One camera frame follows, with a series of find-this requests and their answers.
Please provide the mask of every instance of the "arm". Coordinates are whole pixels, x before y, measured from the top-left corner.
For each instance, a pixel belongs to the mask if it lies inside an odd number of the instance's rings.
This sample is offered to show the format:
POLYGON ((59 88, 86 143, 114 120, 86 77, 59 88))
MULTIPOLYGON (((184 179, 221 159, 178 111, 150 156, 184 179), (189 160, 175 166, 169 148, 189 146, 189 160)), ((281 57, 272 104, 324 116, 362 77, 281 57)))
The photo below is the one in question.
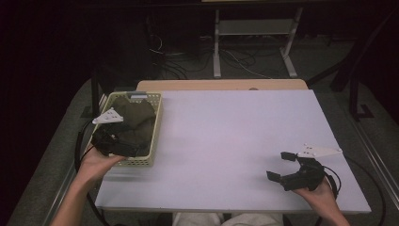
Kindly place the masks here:
POLYGON ((88 192, 112 166, 125 158, 117 155, 106 157, 95 148, 92 149, 84 157, 51 225, 79 225, 88 192))
POLYGON ((314 191, 307 188, 294 190, 294 193, 302 196, 311 208, 331 226, 347 226, 350 225, 343 216, 334 194, 329 186, 328 180, 325 178, 314 191))

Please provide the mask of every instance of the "dark background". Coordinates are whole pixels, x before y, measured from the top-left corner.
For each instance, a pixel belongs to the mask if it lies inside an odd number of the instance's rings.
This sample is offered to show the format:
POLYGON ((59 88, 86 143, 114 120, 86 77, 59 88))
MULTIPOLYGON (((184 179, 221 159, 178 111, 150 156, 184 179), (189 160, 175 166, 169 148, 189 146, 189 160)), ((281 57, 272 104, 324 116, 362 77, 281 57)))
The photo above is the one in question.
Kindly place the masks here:
MULTIPOLYGON (((368 29, 362 28, 376 24, 376 18, 381 18, 376 15, 389 10, 383 7, 388 2, 391 1, 348 1, 334 7, 305 8, 298 37, 367 36, 368 29)), ((147 43, 152 41, 149 32, 166 37, 170 43, 174 40, 176 45, 189 46, 189 51, 195 53, 199 35, 212 35, 214 13, 181 9, 156 14, 87 12, 76 8, 73 2, 47 0, 0 4, 0 225, 5 225, 73 95, 91 75, 97 73, 107 90, 156 78, 151 65, 155 59, 146 51, 147 43), (148 17, 152 21, 150 30, 145 20, 148 17)), ((224 16, 235 18, 237 13, 224 16)), ((392 32, 397 27, 398 13, 370 47, 357 73, 399 121, 399 57, 395 44, 399 37, 392 32)))

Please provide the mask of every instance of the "hand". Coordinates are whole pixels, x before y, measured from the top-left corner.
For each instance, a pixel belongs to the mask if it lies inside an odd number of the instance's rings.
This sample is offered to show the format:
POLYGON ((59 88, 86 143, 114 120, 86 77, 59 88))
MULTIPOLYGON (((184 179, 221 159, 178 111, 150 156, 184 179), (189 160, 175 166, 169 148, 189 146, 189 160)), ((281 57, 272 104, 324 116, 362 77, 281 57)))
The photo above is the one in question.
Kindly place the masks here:
POLYGON ((311 208, 330 225, 349 225, 335 201, 327 178, 314 191, 300 188, 294 190, 294 193, 302 196, 311 208))
POLYGON ((102 179, 116 163, 126 157, 119 155, 108 157, 101 154, 95 147, 89 148, 91 150, 89 150, 83 158, 75 180, 83 182, 91 188, 95 185, 96 181, 102 179))

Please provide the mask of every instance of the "wicker basket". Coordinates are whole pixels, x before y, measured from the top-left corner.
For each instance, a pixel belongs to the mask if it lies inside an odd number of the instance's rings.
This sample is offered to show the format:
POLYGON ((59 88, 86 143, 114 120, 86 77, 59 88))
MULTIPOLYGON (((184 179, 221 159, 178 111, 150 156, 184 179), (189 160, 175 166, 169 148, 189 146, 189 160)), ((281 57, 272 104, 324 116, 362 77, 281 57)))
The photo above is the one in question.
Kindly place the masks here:
POLYGON ((158 141, 159 128, 162 119, 162 94, 155 92, 140 92, 140 91, 121 91, 112 92, 108 95, 103 112, 107 111, 114 101, 119 97, 124 97, 131 103, 140 103, 143 99, 148 101, 155 112, 155 125, 152 132, 152 142, 150 152, 147 156, 129 157, 126 160, 120 161, 115 166, 117 167, 151 167, 153 165, 156 153, 156 146, 158 141))

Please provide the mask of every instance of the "metal stand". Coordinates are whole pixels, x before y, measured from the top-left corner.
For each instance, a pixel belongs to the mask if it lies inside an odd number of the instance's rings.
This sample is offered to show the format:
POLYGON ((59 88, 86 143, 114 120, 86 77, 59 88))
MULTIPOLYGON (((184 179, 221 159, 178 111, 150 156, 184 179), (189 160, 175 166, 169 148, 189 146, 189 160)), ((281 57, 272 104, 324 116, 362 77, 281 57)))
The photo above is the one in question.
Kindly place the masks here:
POLYGON ((294 19, 286 20, 248 20, 248 21, 220 21, 219 10, 215 12, 215 50, 214 50, 214 78, 221 78, 219 58, 219 36, 221 35, 278 35, 288 34, 284 47, 280 48, 282 59, 291 78, 296 78, 297 73, 290 59, 290 50, 293 44, 296 29, 303 8, 298 8, 294 19))

